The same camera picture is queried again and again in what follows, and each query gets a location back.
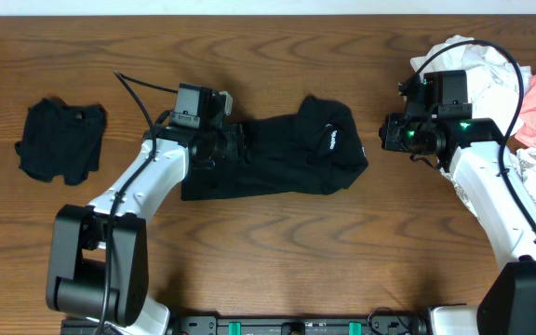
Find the black polo shirt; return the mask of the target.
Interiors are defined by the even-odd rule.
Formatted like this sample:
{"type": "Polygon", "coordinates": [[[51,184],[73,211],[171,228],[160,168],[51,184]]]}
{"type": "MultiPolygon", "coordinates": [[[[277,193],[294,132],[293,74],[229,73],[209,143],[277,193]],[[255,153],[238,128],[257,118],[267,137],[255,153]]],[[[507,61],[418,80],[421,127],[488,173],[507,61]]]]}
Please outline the black polo shirt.
{"type": "Polygon", "coordinates": [[[349,188],[369,165],[351,109],[339,101],[307,96],[295,114],[242,126],[243,157],[192,170],[181,183],[181,200],[334,194],[349,188]]]}

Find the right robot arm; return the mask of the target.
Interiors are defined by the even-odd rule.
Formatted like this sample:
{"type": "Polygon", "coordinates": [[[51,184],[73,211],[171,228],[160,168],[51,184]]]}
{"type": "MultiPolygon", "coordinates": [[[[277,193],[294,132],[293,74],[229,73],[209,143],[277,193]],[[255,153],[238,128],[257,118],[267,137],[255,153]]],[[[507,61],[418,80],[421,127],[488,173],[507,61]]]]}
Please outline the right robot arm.
{"type": "Polygon", "coordinates": [[[388,114],[382,148],[411,160],[436,156],[470,202],[500,273],[479,305],[427,310],[428,334],[536,334],[536,206],[490,118],[472,117],[463,71],[417,74],[400,84],[406,107],[388,114]]]}

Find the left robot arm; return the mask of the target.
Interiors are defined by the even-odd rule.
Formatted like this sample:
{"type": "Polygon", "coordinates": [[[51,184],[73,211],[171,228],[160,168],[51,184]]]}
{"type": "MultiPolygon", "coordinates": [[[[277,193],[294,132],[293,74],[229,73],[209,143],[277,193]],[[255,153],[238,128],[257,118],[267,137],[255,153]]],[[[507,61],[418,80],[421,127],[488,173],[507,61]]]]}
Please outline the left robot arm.
{"type": "Polygon", "coordinates": [[[46,302],[69,316],[63,334],[169,332],[170,309],[149,293],[147,225],[193,171],[245,152],[241,126],[225,121],[233,106],[228,92],[182,83],[176,95],[174,108],[150,121],[119,179],[55,218],[46,302]]]}

